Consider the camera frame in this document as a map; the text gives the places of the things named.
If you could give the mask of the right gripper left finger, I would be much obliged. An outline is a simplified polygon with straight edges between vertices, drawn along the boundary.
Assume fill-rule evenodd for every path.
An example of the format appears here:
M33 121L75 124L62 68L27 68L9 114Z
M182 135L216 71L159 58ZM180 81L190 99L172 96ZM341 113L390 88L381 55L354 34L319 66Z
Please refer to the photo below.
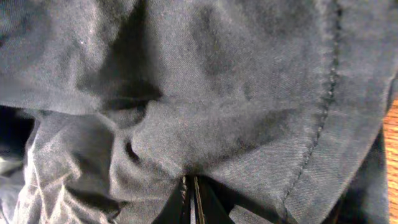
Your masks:
M183 176L153 224L190 224L190 184Z

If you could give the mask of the navy blue shorts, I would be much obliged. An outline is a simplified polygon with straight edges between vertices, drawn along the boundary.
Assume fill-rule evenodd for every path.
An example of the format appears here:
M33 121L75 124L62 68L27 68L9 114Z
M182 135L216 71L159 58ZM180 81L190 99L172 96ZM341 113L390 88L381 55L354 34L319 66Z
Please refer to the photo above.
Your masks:
M387 223L396 95L396 1L2 1L1 222Z

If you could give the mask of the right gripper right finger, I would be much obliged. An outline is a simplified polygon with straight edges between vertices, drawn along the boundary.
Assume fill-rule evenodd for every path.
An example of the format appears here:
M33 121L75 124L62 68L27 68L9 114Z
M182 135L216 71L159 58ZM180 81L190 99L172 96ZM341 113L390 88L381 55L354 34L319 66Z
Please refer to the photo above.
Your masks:
M205 180L194 176L193 187L197 224L234 224Z

